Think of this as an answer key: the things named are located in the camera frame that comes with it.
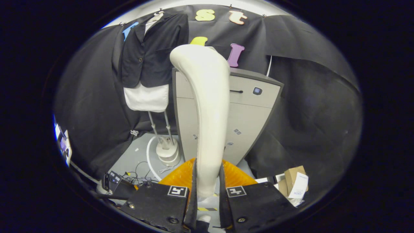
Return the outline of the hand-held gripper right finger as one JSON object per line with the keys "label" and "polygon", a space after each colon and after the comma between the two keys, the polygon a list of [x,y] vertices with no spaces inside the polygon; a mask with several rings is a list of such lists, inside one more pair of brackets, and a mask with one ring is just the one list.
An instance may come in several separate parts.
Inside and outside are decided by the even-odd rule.
{"label": "hand-held gripper right finger", "polygon": [[271,182],[258,183],[222,161],[219,170],[219,221],[227,232],[259,232],[292,217],[297,209]]}

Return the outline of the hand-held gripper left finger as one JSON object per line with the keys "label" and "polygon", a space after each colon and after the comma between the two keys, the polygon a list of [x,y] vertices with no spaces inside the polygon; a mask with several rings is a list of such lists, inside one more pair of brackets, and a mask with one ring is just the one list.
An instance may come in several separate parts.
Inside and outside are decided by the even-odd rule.
{"label": "hand-held gripper left finger", "polygon": [[172,233],[194,233],[197,225],[195,158],[159,183],[146,182],[120,208],[136,220]]}

